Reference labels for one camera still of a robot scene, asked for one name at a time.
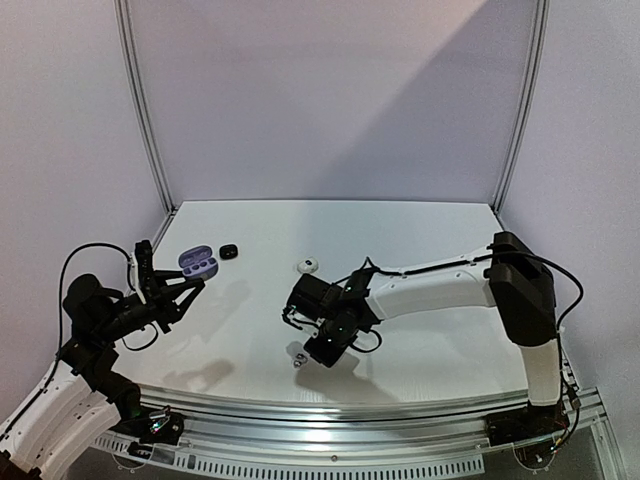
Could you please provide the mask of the white charging case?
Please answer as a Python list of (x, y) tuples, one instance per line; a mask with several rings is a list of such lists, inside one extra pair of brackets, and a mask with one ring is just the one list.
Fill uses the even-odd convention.
[(296, 265), (296, 270), (300, 274), (313, 274), (319, 269), (319, 262), (314, 257), (307, 257)]

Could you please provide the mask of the black charging case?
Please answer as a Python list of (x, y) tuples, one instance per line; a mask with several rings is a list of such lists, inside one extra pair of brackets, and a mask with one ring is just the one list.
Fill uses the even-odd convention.
[(238, 257), (239, 248), (236, 244), (225, 244), (219, 247), (218, 255), (221, 260), (232, 260)]

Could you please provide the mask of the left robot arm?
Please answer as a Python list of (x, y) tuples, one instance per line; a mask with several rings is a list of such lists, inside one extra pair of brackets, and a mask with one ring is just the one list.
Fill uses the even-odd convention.
[(113, 369), (115, 344), (151, 324), (170, 332), (204, 287), (178, 271), (151, 271), (141, 293), (126, 296), (93, 274), (77, 277), (61, 302), (70, 339), (32, 397), (2, 425), (2, 478), (59, 479), (110, 429), (142, 445), (177, 445), (184, 416), (142, 406), (140, 387)]

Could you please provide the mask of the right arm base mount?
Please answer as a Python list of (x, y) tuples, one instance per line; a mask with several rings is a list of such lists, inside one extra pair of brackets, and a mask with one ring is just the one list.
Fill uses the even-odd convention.
[(564, 436), (574, 431), (580, 410), (575, 411), (571, 422), (564, 402), (525, 406), (488, 414), (484, 419), (485, 434), (491, 446), (506, 445), (547, 437), (561, 432)]

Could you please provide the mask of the translucent blue charging case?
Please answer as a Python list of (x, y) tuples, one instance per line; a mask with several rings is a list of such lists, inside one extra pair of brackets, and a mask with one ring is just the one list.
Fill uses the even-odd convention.
[(208, 245), (201, 245), (184, 251), (178, 257), (178, 265), (185, 278), (201, 278), (204, 281), (218, 274), (219, 264)]

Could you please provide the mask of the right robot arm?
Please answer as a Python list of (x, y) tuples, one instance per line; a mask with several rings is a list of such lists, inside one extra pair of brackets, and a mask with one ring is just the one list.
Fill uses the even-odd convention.
[(282, 319), (297, 330), (309, 330), (305, 351), (332, 367), (360, 333), (369, 334), (386, 320), (453, 308), (494, 308), (524, 364), (529, 405), (518, 412), (517, 427), (524, 435), (537, 436), (554, 422), (554, 405), (562, 392), (555, 269), (516, 235), (503, 231), (485, 252), (441, 263), (384, 269), (366, 260), (336, 282), (304, 272)]

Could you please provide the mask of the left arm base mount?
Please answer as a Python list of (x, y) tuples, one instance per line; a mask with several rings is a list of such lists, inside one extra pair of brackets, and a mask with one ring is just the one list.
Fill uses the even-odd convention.
[(111, 431), (131, 438), (129, 455), (149, 459), (156, 445), (177, 446), (185, 429), (186, 416), (167, 405), (160, 409), (142, 407), (135, 418), (120, 421)]

